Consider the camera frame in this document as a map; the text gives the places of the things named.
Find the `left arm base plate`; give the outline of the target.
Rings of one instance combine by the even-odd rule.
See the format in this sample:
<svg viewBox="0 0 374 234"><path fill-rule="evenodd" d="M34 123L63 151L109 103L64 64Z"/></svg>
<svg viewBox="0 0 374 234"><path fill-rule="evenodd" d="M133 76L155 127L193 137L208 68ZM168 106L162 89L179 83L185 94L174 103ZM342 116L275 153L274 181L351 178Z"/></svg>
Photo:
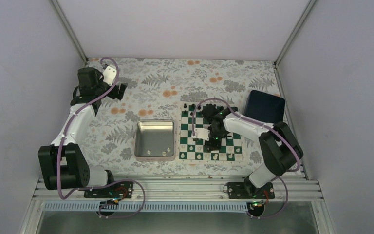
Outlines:
<svg viewBox="0 0 374 234"><path fill-rule="evenodd" d="M84 198L100 198L100 199L125 199L131 198L133 191L133 182L124 181L114 184L108 188L93 189L85 191Z"/></svg>

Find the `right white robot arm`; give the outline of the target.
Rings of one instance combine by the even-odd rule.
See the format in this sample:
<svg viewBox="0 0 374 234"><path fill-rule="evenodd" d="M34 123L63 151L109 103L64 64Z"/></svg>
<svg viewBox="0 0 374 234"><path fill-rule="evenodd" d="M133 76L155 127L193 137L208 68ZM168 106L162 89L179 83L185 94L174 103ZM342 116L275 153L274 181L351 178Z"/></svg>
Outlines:
<svg viewBox="0 0 374 234"><path fill-rule="evenodd" d="M249 198L257 198L268 182L282 176L294 165L300 166L303 151L283 121L264 123L229 108L218 110L212 104L204 106L201 114L210 126L192 136L204 140L207 152L221 149L222 139L229 133L259 141L263 163L244 179L244 192Z"/></svg>

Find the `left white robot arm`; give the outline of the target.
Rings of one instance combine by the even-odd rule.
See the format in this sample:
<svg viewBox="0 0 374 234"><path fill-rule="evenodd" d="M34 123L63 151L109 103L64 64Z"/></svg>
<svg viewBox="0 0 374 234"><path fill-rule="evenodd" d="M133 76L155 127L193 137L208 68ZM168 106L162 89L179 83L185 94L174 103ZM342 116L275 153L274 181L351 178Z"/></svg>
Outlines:
<svg viewBox="0 0 374 234"><path fill-rule="evenodd" d="M104 97L121 100L126 84L114 82L119 71L107 66L103 72L81 68L78 86L73 91L70 113L61 132L50 145L40 147L38 159L46 189L56 190L96 187L103 197L116 191L108 170L91 168L82 152L82 144L90 123L95 119Z"/></svg>

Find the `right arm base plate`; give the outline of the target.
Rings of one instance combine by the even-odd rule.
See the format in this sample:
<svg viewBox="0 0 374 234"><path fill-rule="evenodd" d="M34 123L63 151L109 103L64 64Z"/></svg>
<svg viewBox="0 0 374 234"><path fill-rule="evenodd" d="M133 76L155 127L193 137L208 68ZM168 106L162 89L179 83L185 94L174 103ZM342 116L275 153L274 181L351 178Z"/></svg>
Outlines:
<svg viewBox="0 0 374 234"><path fill-rule="evenodd" d="M266 183L261 188L256 188L251 183L228 182L222 187L222 191L228 194L229 199L274 199L273 184Z"/></svg>

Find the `metal tray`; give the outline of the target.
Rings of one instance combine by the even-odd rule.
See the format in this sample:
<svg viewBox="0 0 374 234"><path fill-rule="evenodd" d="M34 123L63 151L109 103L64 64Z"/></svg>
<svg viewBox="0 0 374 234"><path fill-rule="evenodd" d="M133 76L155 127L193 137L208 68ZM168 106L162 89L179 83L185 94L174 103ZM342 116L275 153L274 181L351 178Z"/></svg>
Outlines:
<svg viewBox="0 0 374 234"><path fill-rule="evenodd" d="M173 161L176 154L172 120L142 120L136 125L134 156L141 162Z"/></svg>

